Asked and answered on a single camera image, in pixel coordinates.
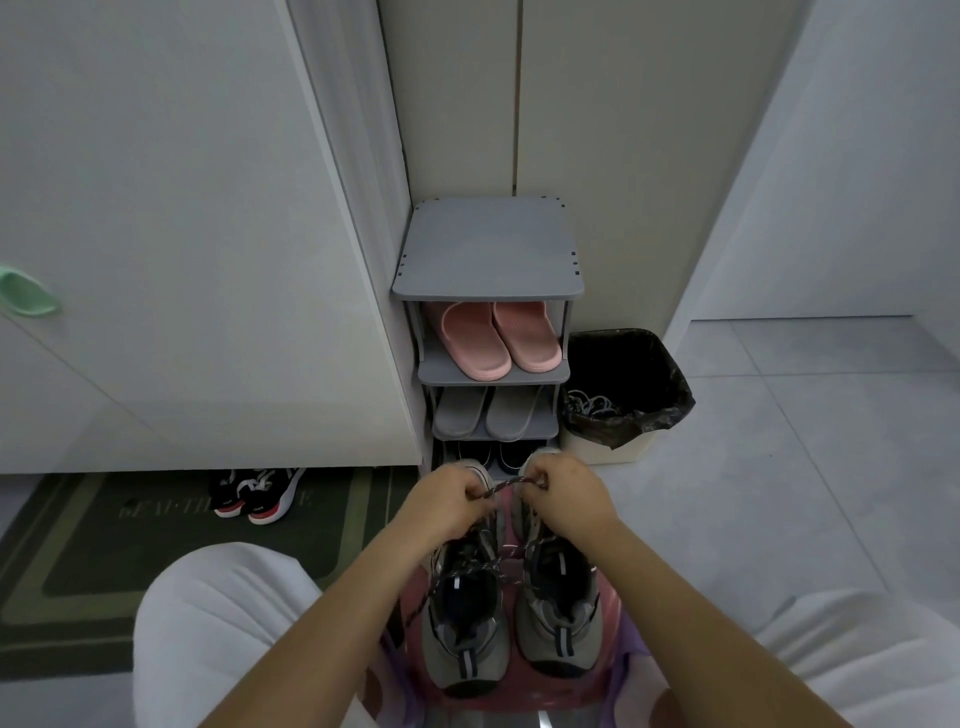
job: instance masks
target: hand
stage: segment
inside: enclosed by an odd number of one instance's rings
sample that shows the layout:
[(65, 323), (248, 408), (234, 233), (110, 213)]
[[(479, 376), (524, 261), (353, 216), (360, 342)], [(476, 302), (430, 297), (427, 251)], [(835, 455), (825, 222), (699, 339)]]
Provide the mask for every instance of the hand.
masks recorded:
[(584, 553), (590, 539), (619, 522), (603, 480), (573, 455), (544, 454), (530, 464), (526, 474), (545, 475), (548, 490), (524, 483), (520, 491), (527, 504), (540, 514), (554, 533), (568, 539)]
[(420, 544), (425, 556), (441, 544), (461, 538), (496, 508), (474, 471), (444, 465), (413, 487), (390, 526)]

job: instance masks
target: trash can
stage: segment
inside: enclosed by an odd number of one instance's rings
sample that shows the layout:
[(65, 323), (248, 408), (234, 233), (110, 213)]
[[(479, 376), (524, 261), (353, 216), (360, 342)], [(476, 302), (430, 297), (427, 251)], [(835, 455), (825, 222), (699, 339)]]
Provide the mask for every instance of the trash can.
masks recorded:
[(629, 463), (696, 403), (663, 342), (645, 328), (570, 335), (561, 449), (590, 465)]

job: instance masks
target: plastic stool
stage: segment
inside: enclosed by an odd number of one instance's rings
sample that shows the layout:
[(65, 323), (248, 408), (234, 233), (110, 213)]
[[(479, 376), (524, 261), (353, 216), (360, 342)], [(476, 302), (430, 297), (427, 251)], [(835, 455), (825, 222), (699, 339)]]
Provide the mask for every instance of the plastic stool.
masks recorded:
[[(509, 491), (497, 494), (497, 506), (504, 514), (510, 513)], [(517, 544), (513, 525), (507, 518), (506, 546), (501, 552), (510, 553)], [(522, 572), (519, 559), (503, 562), (504, 571), (513, 575)], [(428, 705), (441, 705), (462, 710), (487, 711), (492, 713), (520, 713), (541, 710), (573, 710), (590, 703), (602, 702), (607, 697), (611, 667), (617, 651), (617, 633), (620, 625), (620, 597), (610, 582), (597, 574), (600, 591), (600, 609), (603, 614), (604, 634), (597, 664), (586, 675), (575, 679), (550, 677), (534, 670), (520, 654), (514, 634), (514, 603), (520, 587), (503, 586), (503, 604), (507, 613), (507, 627), (511, 632), (511, 655), (507, 673), (497, 687), (487, 695), (471, 699), (449, 697), (431, 682), (423, 664), (420, 642), (420, 620), (426, 610), (418, 615), (407, 628), (404, 648), (414, 682)], [(427, 574), (417, 568), (400, 595), (400, 610), (404, 616), (412, 614), (426, 592)]]

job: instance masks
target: white pants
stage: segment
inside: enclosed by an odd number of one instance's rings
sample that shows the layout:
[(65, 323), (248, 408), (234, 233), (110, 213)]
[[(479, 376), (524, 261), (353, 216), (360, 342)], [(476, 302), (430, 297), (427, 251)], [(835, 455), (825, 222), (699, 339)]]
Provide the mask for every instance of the white pants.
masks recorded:
[[(136, 615), (137, 725), (199, 724), (319, 596), (296, 559), (260, 546), (207, 546), (179, 559)], [(960, 724), (960, 629), (925, 607), (810, 595), (756, 638), (854, 725)], [(375, 723), (354, 698), (343, 725)]]

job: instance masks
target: gray slipper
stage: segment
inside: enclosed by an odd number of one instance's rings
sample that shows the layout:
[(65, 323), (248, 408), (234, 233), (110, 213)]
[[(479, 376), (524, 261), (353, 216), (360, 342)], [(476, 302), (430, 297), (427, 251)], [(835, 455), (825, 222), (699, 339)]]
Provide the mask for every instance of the gray slipper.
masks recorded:
[(542, 386), (495, 387), (487, 409), (487, 431), (500, 442), (523, 437), (540, 399)]
[(444, 387), (433, 418), (433, 434), (441, 440), (461, 440), (473, 434), (487, 387)]

